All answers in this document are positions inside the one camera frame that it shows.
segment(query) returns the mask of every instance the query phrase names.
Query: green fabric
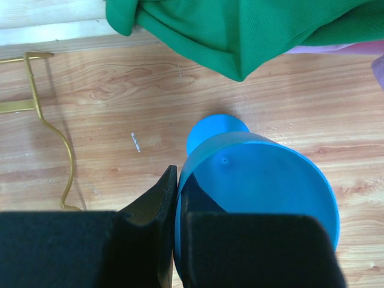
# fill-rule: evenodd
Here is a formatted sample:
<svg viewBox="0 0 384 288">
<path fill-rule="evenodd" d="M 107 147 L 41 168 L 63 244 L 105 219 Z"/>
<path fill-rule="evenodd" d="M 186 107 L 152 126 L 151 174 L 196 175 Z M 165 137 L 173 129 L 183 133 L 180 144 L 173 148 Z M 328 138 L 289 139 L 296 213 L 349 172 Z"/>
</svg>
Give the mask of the green fabric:
<svg viewBox="0 0 384 288">
<path fill-rule="evenodd" d="M 237 81 L 297 45 L 384 39 L 384 0 L 107 0 L 106 16 Z"/>
</svg>

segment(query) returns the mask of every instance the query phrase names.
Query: blue plastic object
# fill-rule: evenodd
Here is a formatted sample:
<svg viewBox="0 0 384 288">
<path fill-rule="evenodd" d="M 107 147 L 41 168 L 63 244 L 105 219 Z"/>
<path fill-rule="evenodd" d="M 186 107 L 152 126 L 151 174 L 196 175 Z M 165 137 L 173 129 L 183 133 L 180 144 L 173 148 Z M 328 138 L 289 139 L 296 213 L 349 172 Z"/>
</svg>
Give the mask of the blue plastic object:
<svg viewBox="0 0 384 288">
<path fill-rule="evenodd" d="M 323 173 L 305 156 L 249 132 L 239 119 L 213 115 L 187 140 L 178 190 L 175 262 L 180 260 L 181 191 L 194 173 L 201 188 L 228 213 L 301 214 L 316 218 L 336 249 L 340 218 Z"/>
</svg>

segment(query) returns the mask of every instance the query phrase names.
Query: gold metal frame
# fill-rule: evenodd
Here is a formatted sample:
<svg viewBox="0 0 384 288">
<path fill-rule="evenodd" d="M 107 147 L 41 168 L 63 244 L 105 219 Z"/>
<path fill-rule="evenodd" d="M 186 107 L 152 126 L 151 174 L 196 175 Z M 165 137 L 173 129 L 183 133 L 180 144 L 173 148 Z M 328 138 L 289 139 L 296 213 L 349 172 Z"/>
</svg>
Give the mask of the gold metal frame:
<svg viewBox="0 0 384 288">
<path fill-rule="evenodd" d="M 32 99 L 0 102 L 0 114 L 36 110 L 37 116 L 40 119 L 40 121 L 43 123 L 43 125 L 51 129 L 61 138 L 68 152 L 69 161 L 70 161 L 70 174 L 69 174 L 67 186 L 65 187 L 65 190 L 61 196 L 60 205 L 61 205 L 61 208 L 65 210 L 81 211 L 81 209 L 79 209 L 78 207 L 65 204 L 65 200 L 71 189 L 71 186 L 73 183 L 73 176 L 74 176 L 74 156 L 73 156 L 72 148 L 68 140 L 65 138 L 65 136 L 57 128 L 49 124 L 44 119 L 43 111 L 41 110 L 40 102 L 38 99 L 38 94 L 37 94 L 34 75 L 32 73 L 31 63 L 29 61 L 31 59 L 51 58 L 51 57 L 53 57 L 53 54 L 49 52 L 28 52 L 24 54 L 24 57 L 0 59 L 0 64 L 21 62 L 21 61 L 24 62 L 28 79 L 29 79 L 29 86 L 31 87 L 31 92 L 32 92 Z"/>
</svg>

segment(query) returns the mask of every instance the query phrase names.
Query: black padded object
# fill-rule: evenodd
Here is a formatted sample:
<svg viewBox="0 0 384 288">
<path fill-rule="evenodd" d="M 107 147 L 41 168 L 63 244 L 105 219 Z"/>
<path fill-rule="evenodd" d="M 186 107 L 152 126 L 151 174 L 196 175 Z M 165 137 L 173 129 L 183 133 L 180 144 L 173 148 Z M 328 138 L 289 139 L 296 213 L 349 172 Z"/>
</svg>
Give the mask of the black padded object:
<svg viewBox="0 0 384 288">
<path fill-rule="evenodd" d="M 170 166 L 120 212 L 0 213 L 0 287 L 170 287 L 176 195 Z"/>
<path fill-rule="evenodd" d="M 191 212 L 185 288 L 345 288 L 333 247 L 306 216 Z"/>
</svg>

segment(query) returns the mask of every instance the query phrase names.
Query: small white debris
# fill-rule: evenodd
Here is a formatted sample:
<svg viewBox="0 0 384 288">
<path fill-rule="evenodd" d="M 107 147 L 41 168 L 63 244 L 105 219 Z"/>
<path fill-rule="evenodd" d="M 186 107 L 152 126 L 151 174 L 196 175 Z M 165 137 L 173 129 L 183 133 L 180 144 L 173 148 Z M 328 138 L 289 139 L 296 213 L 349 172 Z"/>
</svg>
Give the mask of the small white debris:
<svg viewBox="0 0 384 288">
<path fill-rule="evenodd" d="M 93 192 L 101 197 L 101 194 L 91 185 L 88 184 L 88 187 L 93 190 Z"/>
<path fill-rule="evenodd" d="M 182 78 L 182 74 L 181 74 L 181 70 L 180 70 L 180 66 L 178 65 L 178 70 L 179 70 L 179 77 Z"/>
<path fill-rule="evenodd" d="M 140 153 L 141 150 L 140 150 L 140 146 L 139 146 L 139 141 L 137 141 L 137 139 L 135 138 L 134 133 L 131 133 L 131 137 L 132 137 L 133 143 L 136 146 L 138 153 Z"/>
</svg>

